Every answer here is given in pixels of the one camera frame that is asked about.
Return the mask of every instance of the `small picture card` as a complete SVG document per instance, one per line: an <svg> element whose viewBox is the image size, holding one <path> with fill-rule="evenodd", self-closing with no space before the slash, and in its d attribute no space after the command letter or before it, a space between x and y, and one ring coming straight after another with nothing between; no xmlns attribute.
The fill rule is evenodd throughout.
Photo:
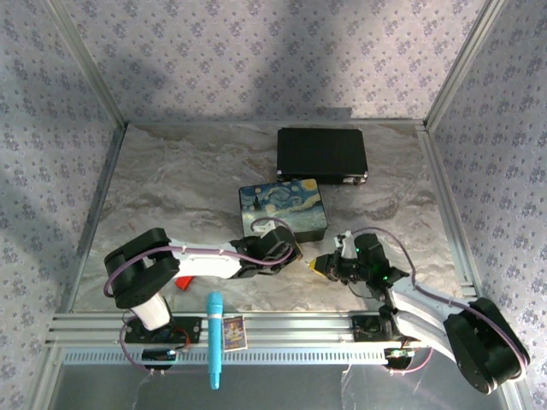
<svg viewBox="0 0 547 410"><path fill-rule="evenodd" d="M224 331L224 351L247 349L247 333L243 316L224 318L222 320Z"/></svg>

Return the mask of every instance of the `cable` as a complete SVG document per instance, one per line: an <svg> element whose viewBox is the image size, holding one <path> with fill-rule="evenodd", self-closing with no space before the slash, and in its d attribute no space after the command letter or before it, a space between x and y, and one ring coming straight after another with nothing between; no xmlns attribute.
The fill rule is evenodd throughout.
<svg viewBox="0 0 547 410"><path fill-rule="evenodd" d="M481 312L479 312L476 309L473 309L472 307L470 307L468 305L465 305L465 304L460 303L458 301L453 301L453 300L444 298L442 296L434 295L433 293L428 292L427 290L424 290L423 288L421 288L420 285L416 283L416 267L415 267L414 263L412 262L412 259L410 259L409 252L406 250L403 243L395 235L393 235L391 232L389 232L389 231L387 231L386 229L383 229L383 228L378 228L376 226L366 226L364 228L352 231L351 235L355 236L357 233L360 233L360 232L363 232L363 231L383 232L384 234L389 236L391 239L393 239L397 243L399 248L402 250L402 252L404 253L404 256L407 258L407 261L410 265L410 269L412 270L410 280L412 281L412 285L414 286L414 288L416 290L418 290L422 295L430 297L430 298L432 298L433 300L435 300L437 302L442 302L442 303L447 304L449 306L456 306L457 308L460 308L462 310L470 312L471 314L475 315L477 318L483 320L487 325L489 325L503 339L503 341L513 351L513 353L515 354L516 359L519 362L519 367L521 369L521 372L515 378L511 378L511 380L519 381L519 380L522 380L526 376L526 367L530 364L528 362L527 357L520 352L520 350L519 350L519 348L517 348L516 344L511 340L511 338L507 335L507 333L505 333L505 331L503 331L503 329L501 327L499 327L490 318L486 317L484 314L482 314Z"/></svg>
<svg viewBox="0 0 547 410"><path fill-rule="evenodd" d="M182 350L184 349L186 346L188 346L188 348L191 347L191 339L190 339L190 336L188 336L188 332L185 331L183 328L181 327L177 327L174 329L174 331L178 331L178 332L181 332L181 333L184 333L186 335L186 340L185 340L185 344L181 344L180 346L177 346L176 348L174 348L174 350Z"/></svg>
<svg viewBox="0 0 547 410"><path fill-rule="evenodd" d="M433 351L434 351L433 348L429 348L429 353L427 354L426 359L420 365L413 367L412 369L398 370L398 369L387 368L387 370L389 370L390 373L397 373L397 374L418 372L419 370L423 369L427 365L427 363L429 363L431 356L433 356Z"/></svg>
<svg viewBox="0 0 547 410"><path fill-rule="evenodd" d="M156 254L158 252L180 252L183 254L188 255L218 255L220 252L222 252L223 255L231 256L235 259L243 259L244 261L252 262L257 265L262 265L264 267L272 267L274 265L278 265L279 263L285 262L292 254L292 249L289 249L289 251L286 253L285 256L283 256L281 259L275 260L275 261L260 261L255 258L251 258L247 255L241 255L237 252L232 252L231 250L223 250L223 249L203 249L203 248L183 248L181 246L160 246L158 248L149 249L142 254L138 254L137 256L134 256L129 261L121 264L108 278L106 283L103 287L103 293L106 297L114 297L112 292L110 292L110 285L112 282L118 278L118 276L121 275L123 271L125 271L128 267L131 265L141 261L146 256Z"/></svg>
<svg viewBox="0 0 547 410"><path fill-rule="evenodd" d="M120 329L120 347L121 347L121 351L123 352L124 356L126 356L126 359L129 360L129 363L131 363L132 365L134 365L135 367L137 367L139 370L142 370L143 372L147 372L147 373L150 373L150 370L147 369L146 367L144 367L143 365L139 365L139 363L137 363L133 357L131 357L131 355L129 354L129 352L127 351L127 346L126 346L126 333L127 333L127 327L129 325L129 322L131 322L132 320L136 319L137 316L132 316L130 317L127 322L124 322L123 326L121 327Z"/></svg>
<svg viewBox="0 0 547 410"><path fill-rule="evenodd" d="M370 297L370 296L363 296L363 295L359 295L357 292L355 292L353 289L351 289L351 284L348 283L348 289L350 290L350 292L353 294L353 296L356 296L360 299L373 299L373 297Z"/></svg>
<svg viewBox="0 0 547 410"><path fill-rule="evenodd" d="M129 312L131 312L131 309L124 310L124 312L121 314L121 321L125 324L129 323L128 320L125 320L126 314L128 314Z"/></svg>
<svg viewBox="0 0 547 410"><path fill-rule="evenodd" d="M363 335L367 335L367 336L376 336L378 334L378 333L371 333L370 331L365 331L360 326L355 327L354 331L356 331L358 333L362 333Z"/></svg>
<svg viewBox="0 0 547 410"><path fill-rule="evenodd" d="M256 220L253 220L252 223L250 224L250 229L252 231L255 231L255 224L257 222L261 222L263 220L272 220L273 222L277 222L278 224L284 226L285 228L287 228L289 230L292 237L294 237L296 239L297 236L294 233L294 231L292 230L292 228L289 226L289 224L287 224L284 220L280 220L279 218L274 218L273 216L263 216L261 218L257 218Z"/></svg>

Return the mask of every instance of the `starry night box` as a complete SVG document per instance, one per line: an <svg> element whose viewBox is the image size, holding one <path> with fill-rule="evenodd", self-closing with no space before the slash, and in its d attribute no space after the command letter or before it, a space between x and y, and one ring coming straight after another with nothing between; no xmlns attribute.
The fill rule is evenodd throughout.
<svg viewBox="0 0 547 410"><path fill-rule="evenodd" d="M245 236L255 235L250 224L264 216L289 224L299 243L322 240L328 227L315 179L245 186L239 203Z"/></svg>

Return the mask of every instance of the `marble tabletop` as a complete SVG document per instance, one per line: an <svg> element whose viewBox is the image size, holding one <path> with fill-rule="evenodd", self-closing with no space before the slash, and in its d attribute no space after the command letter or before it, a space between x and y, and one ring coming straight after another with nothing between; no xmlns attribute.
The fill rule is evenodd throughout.
<svg viewBox="0 0 547 410"><path fill-rule="evenodd" d="M224 243L243 236L238 189L275 181L277 130L298 124L129 126L79 284L75 312L116 311L103 296L103 258L153 227L188 243ZM366 184L320 185L329 227L320 243L278 275L223 280L195 278L189 289L162 290L177 312L205 309L222 292L227 311L362 310L363 299L308 269L332 252L334 235L380 226L398 236L418 280L459 296L461 288L432 183L412 126L340 126L362 130L370 177ZM408 271L400 249L379 235L391 264Z"/></svg>

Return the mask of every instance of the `blue pen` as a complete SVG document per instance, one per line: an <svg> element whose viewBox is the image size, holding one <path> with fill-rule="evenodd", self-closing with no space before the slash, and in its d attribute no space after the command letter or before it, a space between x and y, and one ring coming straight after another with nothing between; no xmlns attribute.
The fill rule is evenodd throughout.
<svg viewBox="0 0 547 410"><path fill-rule="evenodd" d="M209 293L207 298L207 316L209 318L209 376L211 389L221 386L222 371L222 295Z"/></svg>

